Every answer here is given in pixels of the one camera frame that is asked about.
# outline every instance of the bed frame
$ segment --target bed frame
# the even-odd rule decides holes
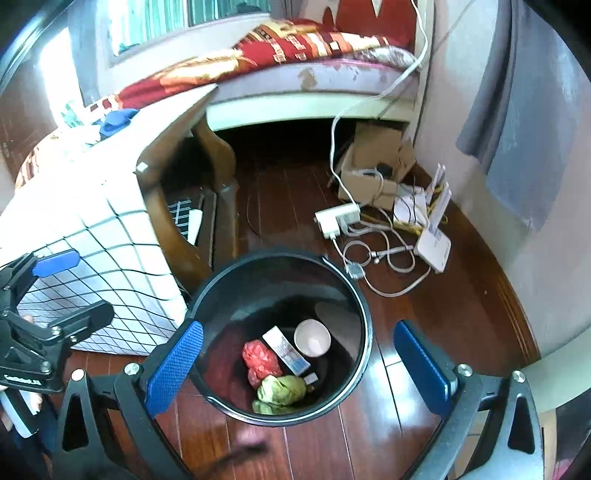
[[[419,85],[414,101],[385,98],[368,100],[351,109],[345,118],[370,119],[404,122],[406,138],[414,138],[423,108],[427,77],[431,63],[433,48],[433,25],[435,6],[434,0],[421,0],[418,10],[428,38],[427,54],[421,63]],[[418,22],[415,34],[415,55],[418,57],[423,50],[424,38]],[[213,131],[245,125],[280,122],[284,120],[333,118],[343,108],[353,105],[368,95],[360,93],[336,92],[293,92],[273,95],[259,95],[210,105],[207,109],[207,123]]]

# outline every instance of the trash bin rim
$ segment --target trash bin rim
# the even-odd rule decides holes
[[[358,361],[358,365],[355,368],[355,371],[352,374],[351,380],[342,388],[342,390],[338,393],[335,398],[330,400],[326,403],[322,408],[309,412],[300,416],[293,417],[296,414],[288,414],[288,415],[261,415],[261,414],[248,414],[244,415],[241,413],[241,410],[237,408],[233,408],[226,403],[218,400],[217,398],[207,395],[206,392],[203,393],[203,398],[209,402],[210,404],[214,404],[219,410],[224,412],[225,414],[233,417],[234,419],[244,421],[246,423],[260,425],[260,426],[290,426],[299,423],[303,423],[305,421],[316,419],[334,407],[336,407],[339,403],[341,403],[357,386],[361,377],[365,373],[367,366],[369,364],[369,357],[371,355],[372,349],[372,342],[374,338],[374,330],[372,326],[371,314],[369,312],[369,306],[359,289],[359,286],[356,282],[354,282],[344,270],[338,267],[336,264],[332,263],[331,260],[328,259],[327,256],[319,256],[314,255],[309,252],[304,252],[296,249],[290,248],[282,248],[282,247],[275,247],[270,249],[260,249],[254,252],[250,252],[246,255],[242,255],[239,258],[231,261],[230,263],[226,264],[222,269],[214,273],[206,282],[198,289],[196,294],[194,295],[194,300],[191,301],[189,308],[187,309],[187,313],[185,315],[186,320],[193,320],[194,315],[196,313],[196,308],[200,305],[201,301],[204,299],[205,295],[215,286],[215,284],[221,280],[224,276],[228,275],[233,270],[242,267],[248,263],[268,259],[269,257],[292,257],[292,258],[299,258],[306,261],[311,261],[316,263],[320,266],[329,267],[338,277],[340,277],[344,283],[349,288],[350,292],[353,294],[354,298],[358,302],[361,307],[361,314],[362,314],[362,323],[363,328],[365,329],[365,345],[363,347],[363,352],[361,356],[361,360]]]

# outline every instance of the blue object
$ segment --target blue object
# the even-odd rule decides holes
[[[138,112],[139,110],[135,108],[123,108],[107,113],[103,121],[95,122],[100,125],[100,138],[104,140],[123,130]]]
[[[148,381],[145,405],[154,418],[168,410],[203,345],[203,326],[193,321]]]
[[[429,411],[446,416],[452,386],[404,321],[394,328],[394,346]]]
[[[49,277],[49,275],[74,268],[79,262],[80,254],[76,250],[66,250],[37,260],[33,267],[33,275],[41,278]]]

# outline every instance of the power strip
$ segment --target power strip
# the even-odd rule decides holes
[[[356,203],[345,203],[338,207],[327,208],[314,214],[314,221],[318,224],[324,238],[336,238],[340,235],[339,224],[347,225],[361,220],[361,211]]]

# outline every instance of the trash can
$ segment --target trash can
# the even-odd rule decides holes
[[[203,325],[203,346],[189,376],[205,400],[231,417],[260,426],[316,419],[342,402],[367,367],[372,345],[369,308],[359,287],[325,257],[291,250],[256,251],[238,258],[195,295],[187,317]],[[308,358],[314,390],[282,415],[254,413],[256,391],[242,360],[245,342],[278,326],[294,345],[306,319],[321,321],[332,341],[326,354]],[[284,375],[291,371],[280,361]]]

